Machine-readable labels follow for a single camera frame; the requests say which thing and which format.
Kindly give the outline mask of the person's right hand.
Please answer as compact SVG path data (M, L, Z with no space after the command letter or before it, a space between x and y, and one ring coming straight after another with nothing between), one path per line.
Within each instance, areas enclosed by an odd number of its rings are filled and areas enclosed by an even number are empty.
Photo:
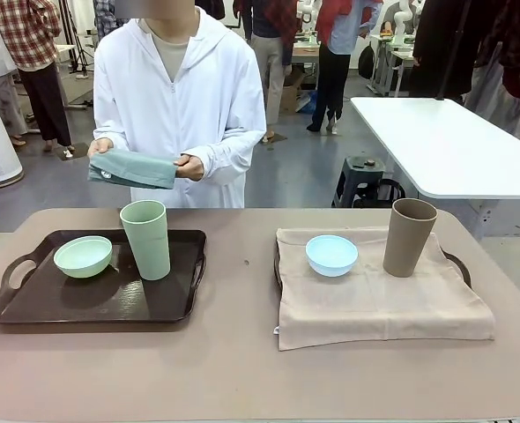
M95 153L105 153L114 147L113 142L106 137L94 139L89 145L87 156L91 158Z

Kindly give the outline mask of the person's left hand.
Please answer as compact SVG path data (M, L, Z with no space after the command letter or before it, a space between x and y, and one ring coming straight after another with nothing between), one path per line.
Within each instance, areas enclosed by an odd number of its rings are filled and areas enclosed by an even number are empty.
M196 156L182 154L175 162L175 177L198 182L204 177L204 164Z

